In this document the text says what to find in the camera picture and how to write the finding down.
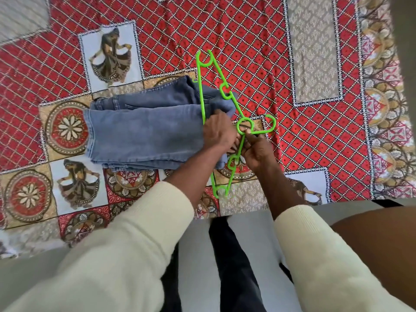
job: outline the hand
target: hand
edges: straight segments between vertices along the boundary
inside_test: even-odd
[[[231,119],[223,111],[216,109],[205,122],[203,128],[204,148],[219,147],[227,152],[236,142],[238,132]]]
[[[254,173],[257,173],[261,166],[269,163],[277,163],[272,145],[263,134],[257,137],[256,135],[252,135],[249,129],[244,129],[241,126],[240,130],[245,131],[245,140],[241,155],[245,158],[247,166]]]

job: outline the blue denim jeans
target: blue denim jeans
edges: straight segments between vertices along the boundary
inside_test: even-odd
[[[217,89],[203,86],[206,118],[236,108]],[[86,155],[113,170],[176,169],[203,146],[197,83],[189,76],[133,94],[98,98],[84,110]],[[224,154],[216,168],[227,162]]]

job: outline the right hand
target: right hand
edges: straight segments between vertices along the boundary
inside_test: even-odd
[[[245,158],[247,166],[257,173],[262,166],[269,163],[276,163],[272,145],[267,141],[263,134],[252,135],[250,130],[245,131],[245,140],[241,155]]]

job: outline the green plastic hanger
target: green plastic hanger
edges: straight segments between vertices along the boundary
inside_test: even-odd
[[[225,196],[228,195],[228,192],[230,191],[230,188],[231,188],[232,180],[234,179],[234,174],[235,174],[235,172],[237,170],[237,164],[238,164],[238,162],[240,162],[241,150],[242,150],[242,146],[243,146],[244,139],[245,139],[244,132],[242,132],[240,130],[240,124],[243,121],[248,121],[250,123],[250,126],[251,126],[251,134],[258,135],[258,134],[261,134],[261,133],[269,133],[269,132],[272,132],[275,129],[275,127],[276,127],[276,118],[274,118],[270,114],[266,114],[265,116],[267,118],[270,118],[273,121],[272,127],[270,129],[268,129],[268,130],[253,131],[253,129],[254,129],[254,121],[252,119],[244,116],[244,114],[242,113],[242,110],[240,108],[240,105],[238,105],[238,102],[237,102],[236,98],[234,97],[234,95],[233,95],[233,93],[231,91],[230,91],[230,93],[228,95],[225,94],[223,88],[224,87],[226,89],[229,88],[229,85],[227,83],[227,80],[224,77],[224,74],[221,71],[221,68],[218,65],[218,62],[215,59],[214,54],[212,53],[212,51],[211,50],[208,50],[208,54],[209,54],[210,59],[209,59],[209,62],[207,62],[207,63],[203,63],[203,62],[201,62],[199,60],[199,57],[201,55],[201,51],[200,50],[198,50],[198,52],[196,53],[196,57],[195,57],[195,59],[196,59],[196,68],[197,68],[197,73],[198,73],[198,79],[195,82],[198,82],[198,87],[199,87],[199,99],[200,99],[200,103],[201,103],[201,112],[202,112],[202,121],[203,121],[203,123],[205,124],[205,118],[206,117],[205,117],[204,97],[203,97],[203,93],[202,93],[201,67],[207,68],[207,67],[211,66],[212,64],[214,64],[215,68],[217,69],[218,74],[220,75],[220,77],[221,77],[221,79],[223,81],[220,84],[220,87],[219,87],[221,96],[225,100],[232,99],[234,105],[236,106],[236,109],[238,110],[238,113],[240,113],[240,115],[241,115],[241,118],[237,121],[237,125],[236,125],[237,126],[238,133],[240,135],[242,135],[242,137],[241,137],[241,143],[240,143],[240,146],[238,148],[238,152],[230,155],[230,157],[228,158],[227,167],[231,170],[231,176],[230,176],[230,179],[228,181],[228,184],[227,185],[218,185],[217,186],[215,184],[214,173],[211,173],[212,190],[213,190],[214,196],[216,198],[218,198],[218,190],[219,189],[223,189],[225,191],[225,193],[224,193]],[[234,164],[234,166],[231,166],[231,163],[232,163],[233,160],[235,160],[235,164]]]

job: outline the left hand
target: left hand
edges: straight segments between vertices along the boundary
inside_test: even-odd
[[[205,148],[217,146],[225,153],[237,142],[239,133],[230,117],[223,111],[216,109],[214,114],[206,120],[203,135]]]

